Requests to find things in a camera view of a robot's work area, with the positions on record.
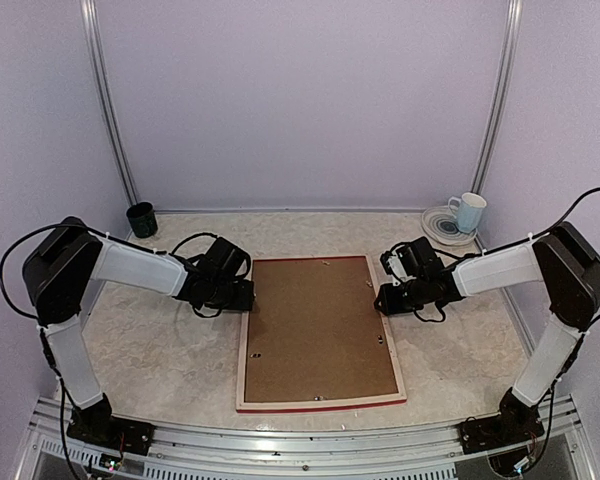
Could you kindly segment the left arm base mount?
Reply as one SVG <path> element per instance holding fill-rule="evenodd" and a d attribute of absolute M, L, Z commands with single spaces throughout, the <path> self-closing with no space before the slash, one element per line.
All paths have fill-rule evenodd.
<path fill-rule="evenodd" d="M 156 427 L 120 417 L 111 417 L 103 428 L 90 428 L 78 420 L 72 420 L 67 435 L 86 444 L 115 450 L 122 454 L 147 456 Z"/>

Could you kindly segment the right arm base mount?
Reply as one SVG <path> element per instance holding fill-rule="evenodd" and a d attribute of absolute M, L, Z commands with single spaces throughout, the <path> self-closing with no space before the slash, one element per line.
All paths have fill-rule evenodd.
<path fill-rule="evenodd" d="M 545 433 L 540 419 L 518 424 L 505 421 L 502 415 L 469 417 L 457 425 L 457 431 L 465 455 L 528 442 Z"/>

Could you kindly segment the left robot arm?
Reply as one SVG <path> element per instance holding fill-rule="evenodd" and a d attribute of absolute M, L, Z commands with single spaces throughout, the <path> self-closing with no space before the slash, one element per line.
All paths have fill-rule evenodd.
<path fill-rule="evenodd" d="M 202 317 L 249 312 L 254 284 L 250 255 L 214 236 L 206 252 L 185 258 L 137 246 L 65 218 L 27 257 L 22 268 L 38 324 L 74 402 L 75 426 L 101 445 L 113 443 L 120 424 L 89 359 L 79 315 L 93 281 L 113 282 L 172 297 Z"/>

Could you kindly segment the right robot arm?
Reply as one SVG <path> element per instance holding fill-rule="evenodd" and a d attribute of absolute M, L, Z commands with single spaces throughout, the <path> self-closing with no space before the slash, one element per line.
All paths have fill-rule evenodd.
<path fill-rule="evenodd" d="M 453 256 L 448 262 L 444 256 L 425 237 L 385 251 L 381 265 L 392 280 L 379 287 L 374 307 L 385 316 L 420 318 L 433 306 L 441 323 L 452 303 L 495 290 L 542 289 L 544 329 L 491 423 L 492 436 L 511 444 L 536 424 L 539 403 L 600 320 L 600 254 L 571 222 L 562 220 L 483 253 Z"/>

